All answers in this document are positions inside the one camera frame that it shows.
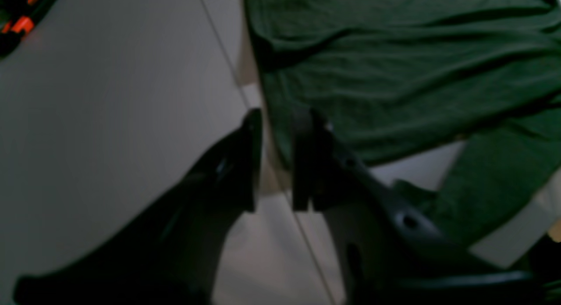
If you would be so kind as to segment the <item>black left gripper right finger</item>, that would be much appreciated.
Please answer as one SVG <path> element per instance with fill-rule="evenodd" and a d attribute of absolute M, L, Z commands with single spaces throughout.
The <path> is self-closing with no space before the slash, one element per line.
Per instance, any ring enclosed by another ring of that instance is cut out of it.
<path fill-rule="evenodd" d="M 527 271 L 501 270 L 456 245 L 385 187 L 313 109 L 292 110 L 295 211 L 328 225 L 349 305 L 541 305 Z"/>

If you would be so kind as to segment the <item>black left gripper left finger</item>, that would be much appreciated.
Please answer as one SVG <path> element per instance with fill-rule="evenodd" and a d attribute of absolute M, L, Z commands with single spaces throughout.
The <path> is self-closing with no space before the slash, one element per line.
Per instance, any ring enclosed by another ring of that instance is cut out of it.
<path fill-rule="evenodd" d="M 208 149 L 186 175 L 88 255 L 23 276 L 17 305 L 209 305 L 231 227 L 256 209 L 262 115 Z"/>

